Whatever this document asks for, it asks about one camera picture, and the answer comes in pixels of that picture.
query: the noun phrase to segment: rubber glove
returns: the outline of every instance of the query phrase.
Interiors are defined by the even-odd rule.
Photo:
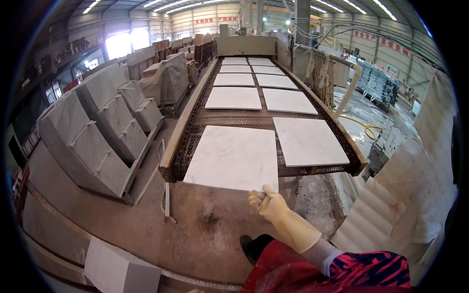
[[[289,209],[281,194],[273,191],[267,184],[262,189],[265,194],[256,190],[249,192],[249,206],[271,222],[277,229],[280,240],[297,253],[310,249],[321,238],[321,232]]]

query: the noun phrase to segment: conveyor belt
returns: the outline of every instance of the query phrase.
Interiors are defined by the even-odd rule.
[[[216,75],[219,73],[221,68],[221,62],[223,58],[219,58],[216,62],[214,70],[211,72],[207,83],[201,91],[197,102],[192,109],[188,126],[186,128],[184,138],[177,151],[177,156],[174,162],[173,175],[177,180],[183,180],[186,174],[189,163],[194,155],[197,144],[202,136],[207,125],[215,126],[232,126],[232,127],[244,127],[244,128],[258,128],[258,129],[269,129],[275,130],[272,117],[291,117],[291,118],[307,118],[307,119],[321,119],[325,120],[329,125],[333,133],[335,134],[340,145],[344,149],[350,163],[347,165],[321,165],[321,166],[310,166],[310,167],[286,167],[285,159],[283,157],[282,149],[280,147],[280,141],[275,134],[277,144],[277,160],[278,160],[278,173],[279,177],[293,177],[293,176],[304,176],[304,175],[315,175],[324,173],[335,173],[335,172],[348,172],[354,174],[361,165],[361,162],[357,154],[353,151],[352,146],[345,138],[344,134],[339,130],[337,125],[333,122],[332,118],[325,112],[325,110],[319,105],[302,86],[296,82],[292,77],[288,75],[282,68],[280,68],[293,83],[299,88],[296,91],[302,91],[314,105],[319,115],[312,114],[298,114],[298,113],[285,113],[285,112],[270,112],[267,110],[265,105],[264,95],[262,89],[257,83],[256,75],[252,74],[254,78],[255,87],[259,92],[259,97],[262,105],[262,110],[226,110],[226,109],[205,109],[205,103],[210,95],[213,88],[213,82],[215,81]]]

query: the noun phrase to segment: concrete floor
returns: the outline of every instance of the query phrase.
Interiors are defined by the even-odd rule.
[[[341,92],[337,88],[336,104]],[[403,134],[416,136],[408,109],[400,104],[388,114],[369,100],[354,93],[346,107],[347,115],[365,124],[398,127]],[[340,119],[366,157],[371,139],[359,124]],[[149,174],[158,165],[157,146],[164,137],[169,141],[177,120],[167,119],[158,133],[137,183],[138,193]],[[66,217],[92,234],[126,249],[137,257],[167,270],[214,282],[243,284],[252,266],[239,245],[243,234],[257,237],[263,233],[276,236],[273,226],[259,215],[249,215],[247,194],[178,182],[171,187],[171,216],[177,224],[164,221],[160,201],[164,190],[159,173],[136,207],[96,196],[80,189],[57,165],[46,146],[40,142],[28,165],[30,180],[38,191]],[[297,178],[279,178],[280,193],[288,206],[331,239],[342,219],[339,216],[337,190],[329,174]],[[63,232],[57,219],[45,214],[34,198],[28,197],[24,227],[44,246],[57,250],[77,263],[83,263],[88,241],[82,236]]]

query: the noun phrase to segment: wrapped pallet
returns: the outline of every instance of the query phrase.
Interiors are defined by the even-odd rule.
[[[176,104],[189,86],[184,53],[169,55],[155,75],[142,78],[139,86],[145,98],[153,98],[158,106]]]

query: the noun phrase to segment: fluorescent light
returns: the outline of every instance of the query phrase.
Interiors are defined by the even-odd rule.
[[[88,13],[91,10],[91,8],[93,8],[99,1],[101,0],[95,0],[93,3],[91,3],[90,6],[88,6],[88,8],[86,8],[85,11],[83,11],[83,14]]]
[[[317,1],[317,2],[321,2],[321,3],[324,4],[324,5],[329,6],[330,8],[335,9],[335,10],[339,11],[340,13],[344,13],[344,11],[343,11],[342,9],[338,9],[336,6],[334,6],[334,5],[332,5],[332,4],[329,4],[329,3],[324,2],[324,1],[322,1],[322,0],[316,0],[316,1]]]
[[[205,1],[204,4],[213,3],[213,2],[222,2],[222,1],[230,1],[230,0],[210,0],[210,1]]]
[[[317,10],[317,11],[321,11],[322,13],[327,13],[327,11],[322,10],[322,9],[320,9],[320,8],[317,8],[317,7],[315,7],[315,6],[310,6],[310,7],[311,7],[312,9]]]
[[[397,18],[391,13],[391,11],[389,11],[386,6],[384,6],[383,4],[381,4],[381,2],[379,2],[378,0],[373,0],[376,4],[378,4],[378,6],[384,10],[384,12],[386,12],[387,15],[389,15],[389,17],[394,20],[394,21],[397,21]]]
[[[155,4],[155,3],[160,2],[160,1],[161,1],[161,0],[152,1],[152,2],[150,2],[150,3],[145,4],[144,7],[148,7],[148,6],[152,5],[152,4]]]
[[[187,2],[187,1],[189,1],[189,0],[181,0],[181,1],[173,2],[173,3],[169,3],[168,5],[158,7],[157,9],[153,10],[153,12],[157,12],[157,11],[160,11],[160,10],[166,9],[168,7],[171,7],[171,6],[174,6],[174,5],[177,5],[177,4],[181,4],[181,3],[184,3],[184,2]]]
[[[345,3],[348,3],[350,6],[352,7],[355,7],[356,10],[360,11],[361,13],[363,14],[366,14],[366,12],[363,11],[363,9],[361,9],[360,7],[358,7],[357,5],[353,4],[352,2],[350,2],[349,0],[344,0]]]
[[[176,8],[176,9],[169,10],[168,12],[166,12],[166,14],[170,14],[170,13],[176,12],[176,11],[178,11],[178,10],[182,10],[182,9],[194,7],[194,6],[197,6],[197,5],[202,5],[202,2],[200,2],[200,3],[195,3],[195,4],[190,4],[190,5],[186,5],[186,6],[183,6],[183,7],[178,7],[178,8]]]

